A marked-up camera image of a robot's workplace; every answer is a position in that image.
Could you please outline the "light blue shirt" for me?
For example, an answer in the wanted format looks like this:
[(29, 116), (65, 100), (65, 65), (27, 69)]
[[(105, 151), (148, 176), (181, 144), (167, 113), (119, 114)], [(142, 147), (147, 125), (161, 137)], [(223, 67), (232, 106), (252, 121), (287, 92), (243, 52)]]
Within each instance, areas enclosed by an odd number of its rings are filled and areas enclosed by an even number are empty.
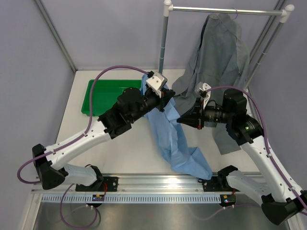
[(172, 171), (211, 179), (213, 173), (202, 151), (188, 146), (183, 128), (177, 123), (179, 113), (174, 99), (168, 102), (163, 112), (155, 108), (144, 117), (149, 122), (160, 155), (170, 164)]

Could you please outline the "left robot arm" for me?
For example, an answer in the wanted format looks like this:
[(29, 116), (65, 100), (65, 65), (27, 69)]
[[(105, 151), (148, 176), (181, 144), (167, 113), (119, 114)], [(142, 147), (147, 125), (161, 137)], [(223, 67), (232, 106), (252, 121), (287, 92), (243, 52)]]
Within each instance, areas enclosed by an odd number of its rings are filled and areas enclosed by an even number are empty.
[(34, 166), (44, 190), (61, 184), (76, 184), (85, 191), (98, 191), (104, 178), (96, 166), (80, 167), (68, 162), (90, 148), (110, 141), (131, 129), (131, 125), (153, 109), (163, 111), (175, 95), (173, 90), (162, 89), (160, 96), (148, 88), (145, 94), (137, 88), (126, 88), (111, 109), (100, 115), (89, 130), (69, 139), (44, 147), (32, 148)]

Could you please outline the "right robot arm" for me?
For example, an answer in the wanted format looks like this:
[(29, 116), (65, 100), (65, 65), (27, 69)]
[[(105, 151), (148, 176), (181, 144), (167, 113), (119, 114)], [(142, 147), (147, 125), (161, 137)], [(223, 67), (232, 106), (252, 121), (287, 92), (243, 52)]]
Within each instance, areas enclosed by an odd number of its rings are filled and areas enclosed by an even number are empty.
[(228, 135), (253, 160), (266, 184), (261, 185), (232, 165), (218, 171), (214, 181), (222, 190), (244, 193), (261, 207), (271, 223), (280, 225), (307, 208), (307, 192), (278, 160), (268, 142), (264, 122), (247, 114), (247, 100), (251, 96), (232, 86), (222, 89), (222, 104), (210, 106), (215, 88), (202, 83), (195, 90), (198, 96), (195, 104), (177, 122), (196, 129), (202, 129), (206, 122), (225, 124)]

